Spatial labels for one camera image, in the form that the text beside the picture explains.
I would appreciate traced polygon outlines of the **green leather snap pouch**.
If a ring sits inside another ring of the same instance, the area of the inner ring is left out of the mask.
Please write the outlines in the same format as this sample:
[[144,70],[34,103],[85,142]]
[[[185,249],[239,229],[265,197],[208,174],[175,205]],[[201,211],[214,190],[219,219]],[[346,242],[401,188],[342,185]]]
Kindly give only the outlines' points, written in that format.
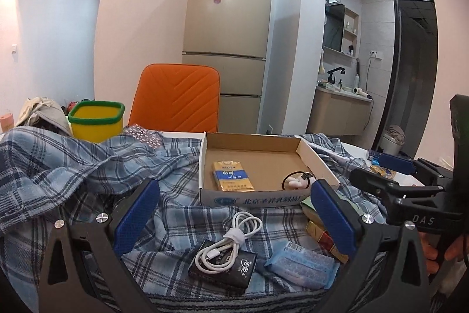
[[311,199],[309,197],[300,202],[300,207],[309,221],[313,222],[317,226],[324,227],[324,223],[312,205]]

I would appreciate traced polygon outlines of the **yellow blue cigarette pack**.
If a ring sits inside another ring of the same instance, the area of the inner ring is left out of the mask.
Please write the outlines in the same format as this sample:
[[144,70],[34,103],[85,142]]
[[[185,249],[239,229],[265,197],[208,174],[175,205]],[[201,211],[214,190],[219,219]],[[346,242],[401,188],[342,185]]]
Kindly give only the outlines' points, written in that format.
[[239,161],[216,161],[213,175],[221,192],[253,192],[254,186]]

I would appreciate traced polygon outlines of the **yellow cigarette pack on table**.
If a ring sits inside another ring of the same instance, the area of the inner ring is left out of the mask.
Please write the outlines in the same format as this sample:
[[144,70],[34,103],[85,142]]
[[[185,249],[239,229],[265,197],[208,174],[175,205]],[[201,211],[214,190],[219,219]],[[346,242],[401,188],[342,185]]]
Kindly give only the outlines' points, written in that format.
[[389,170],[387,168],[383,168],[379,165],[371,165],[370,170],[372,173],[376,175],[380,175],[383,178],[387,178],[389,180],[392,180],[394,176],[396,175],[395,171]]

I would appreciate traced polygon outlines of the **red gold cigarette pack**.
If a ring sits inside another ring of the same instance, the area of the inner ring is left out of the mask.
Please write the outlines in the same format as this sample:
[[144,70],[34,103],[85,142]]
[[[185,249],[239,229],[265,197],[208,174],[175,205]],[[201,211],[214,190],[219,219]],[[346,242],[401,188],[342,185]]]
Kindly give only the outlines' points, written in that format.
[[337,247],[335,246],[335,242],[332,240],[332,237],[322,227],[316,225],[316,223],[313,221],[309,221],[306,226],[306,232],[319,244],[322,249],[326,250],[328,253],[330,253],[330,255],[333,255],[336,260],[340,261],[342,264],[346,264],[348,262],[348,256],[338,251]]

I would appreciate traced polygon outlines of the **bathroom trash bin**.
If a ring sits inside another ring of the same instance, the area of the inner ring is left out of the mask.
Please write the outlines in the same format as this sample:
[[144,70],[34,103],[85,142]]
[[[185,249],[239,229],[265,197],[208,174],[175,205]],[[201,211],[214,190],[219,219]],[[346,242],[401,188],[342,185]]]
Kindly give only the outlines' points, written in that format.
[[385,154],[397,156],[405,143],[406,135],[401,127],[390,125],[380,139],[378,148]]

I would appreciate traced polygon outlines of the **blue tissue packet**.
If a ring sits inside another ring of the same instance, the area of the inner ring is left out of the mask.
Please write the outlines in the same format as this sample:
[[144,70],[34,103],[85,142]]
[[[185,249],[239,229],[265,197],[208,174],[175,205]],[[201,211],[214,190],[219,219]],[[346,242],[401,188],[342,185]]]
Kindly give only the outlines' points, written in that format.
[[286,241],[277,246],[265,267],[297,286],[318,290],[333,285],[340,264],[333,257]]

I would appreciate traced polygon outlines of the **patterned fabric pouch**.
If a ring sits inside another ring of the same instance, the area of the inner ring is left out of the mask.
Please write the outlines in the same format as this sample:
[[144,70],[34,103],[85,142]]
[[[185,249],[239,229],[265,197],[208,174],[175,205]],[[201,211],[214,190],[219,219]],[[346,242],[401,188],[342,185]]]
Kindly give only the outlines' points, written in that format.
[[151,148],[160,148],[164,145],[163,137],[160,132],[143,128],[138,124],[126,126],[123,129],[123,133],[147,144]]

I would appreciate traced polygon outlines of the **bathroom vanity cabinet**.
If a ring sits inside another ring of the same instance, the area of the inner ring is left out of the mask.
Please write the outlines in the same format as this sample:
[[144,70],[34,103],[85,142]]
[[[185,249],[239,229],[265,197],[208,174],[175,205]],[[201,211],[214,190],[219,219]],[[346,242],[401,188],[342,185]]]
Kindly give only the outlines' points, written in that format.
[[371,107],[372,101],[362,96],[317,87],[306,132],[330,137],[360,136]]

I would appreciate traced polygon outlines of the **white hair dryer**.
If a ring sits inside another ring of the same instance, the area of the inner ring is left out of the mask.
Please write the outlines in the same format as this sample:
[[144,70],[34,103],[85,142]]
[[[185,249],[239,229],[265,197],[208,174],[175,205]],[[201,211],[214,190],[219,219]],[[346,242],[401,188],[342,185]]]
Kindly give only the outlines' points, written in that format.
[[360,87],[354,87],[353,88],[353,93],[356,94],[357,96],[360,96],[360,97],[363,97],[363,98],[366,98],[366,99],[372,99],[373,98],[370,94],[363,91],[363,89],[360,88]]

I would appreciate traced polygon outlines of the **blue plaid shirt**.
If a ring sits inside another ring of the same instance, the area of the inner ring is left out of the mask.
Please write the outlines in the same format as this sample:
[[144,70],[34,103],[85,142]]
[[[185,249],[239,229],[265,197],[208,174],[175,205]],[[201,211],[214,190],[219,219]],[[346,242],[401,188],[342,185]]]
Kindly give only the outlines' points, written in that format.
[[[40,271],[55,222],[92,222],[147,178],[159,183],[161,200],[129,253],[196,251],[203,240],[225,233],[236,208],[200,204],[200,141],[163,142],[151,148],[122,134],[94,144],[33,127],[12,129],[1,139],[1,270],[31,311],[38,309]],[[301,208],[254,214],[264,226],[247,249],[264,270],[264,261],[285,241],[317,249]]]

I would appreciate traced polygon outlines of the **yellow bin green rim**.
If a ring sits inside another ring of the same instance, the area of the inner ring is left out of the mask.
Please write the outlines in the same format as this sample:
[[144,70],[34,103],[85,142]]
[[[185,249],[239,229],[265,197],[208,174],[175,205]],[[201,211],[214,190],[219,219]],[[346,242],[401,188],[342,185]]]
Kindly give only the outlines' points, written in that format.
[[123,131],[125,106],[120,102],[82,101],[68,114],[73,136],[100,143]]

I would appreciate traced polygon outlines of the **open cardboard box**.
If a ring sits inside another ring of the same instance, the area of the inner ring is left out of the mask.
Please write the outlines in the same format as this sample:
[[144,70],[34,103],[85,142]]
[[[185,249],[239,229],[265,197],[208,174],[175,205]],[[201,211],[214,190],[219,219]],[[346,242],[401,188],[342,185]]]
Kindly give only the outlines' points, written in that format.
[[[252,192],[223,192],[214,176],[217,161],[237,161],[254,186]],[[303,137],[236,133],[205,133],[200,146],[199,200],[205,207],[265,208],[295,206],[311,190],[282,186],[288,174],[309,172],[333,189],[339,180]]]

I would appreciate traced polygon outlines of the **black faucet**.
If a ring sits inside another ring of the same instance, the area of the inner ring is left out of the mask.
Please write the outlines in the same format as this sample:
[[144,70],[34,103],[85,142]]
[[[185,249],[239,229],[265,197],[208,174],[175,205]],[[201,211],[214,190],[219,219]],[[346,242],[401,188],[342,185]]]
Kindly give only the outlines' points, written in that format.
[[341,75],[346,74],[346,70],[345,70],[344,67],[335,67],[332,70],[329,70],[327,72],[327,74],[328,74],[328,78],[327,78],[328,83],[335,84],[335,77],[336,77],[335,73],[336,72],[339,72],[339,74],[341,74]]

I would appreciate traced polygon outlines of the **orange chair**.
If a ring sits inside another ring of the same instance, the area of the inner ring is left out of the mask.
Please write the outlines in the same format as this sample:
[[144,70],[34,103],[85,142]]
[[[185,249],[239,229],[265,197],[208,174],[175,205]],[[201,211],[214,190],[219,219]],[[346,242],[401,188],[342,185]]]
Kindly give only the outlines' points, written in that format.
[[129,124],[145,129],[215,133],[219,127],[220,75],[195,64],[151,64],[142,71]]

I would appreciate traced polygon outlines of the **mirror cabinet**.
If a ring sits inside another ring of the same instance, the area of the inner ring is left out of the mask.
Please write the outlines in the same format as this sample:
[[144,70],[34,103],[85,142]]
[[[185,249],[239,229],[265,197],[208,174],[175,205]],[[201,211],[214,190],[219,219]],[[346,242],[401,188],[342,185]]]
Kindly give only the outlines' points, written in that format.
[[323,47],[356,57],[359,15],[336,0],[326,0]]

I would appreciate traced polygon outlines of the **beige bag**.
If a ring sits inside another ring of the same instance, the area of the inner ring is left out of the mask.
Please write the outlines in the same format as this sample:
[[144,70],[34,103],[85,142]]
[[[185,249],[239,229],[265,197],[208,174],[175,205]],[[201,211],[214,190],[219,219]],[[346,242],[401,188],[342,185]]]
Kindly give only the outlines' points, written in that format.
[[15,126],[32,126],[68,137],[73,136],[61,106],[47,97],[26,99]]

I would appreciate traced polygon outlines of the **beige refrigerator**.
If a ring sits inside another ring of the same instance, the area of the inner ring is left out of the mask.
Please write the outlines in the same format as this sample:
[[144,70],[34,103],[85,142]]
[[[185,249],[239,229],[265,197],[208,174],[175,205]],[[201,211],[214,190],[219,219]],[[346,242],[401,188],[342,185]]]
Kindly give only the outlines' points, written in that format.
[[271,0],[188,0],[182,60],[220,76],[219,131],[256,133]]

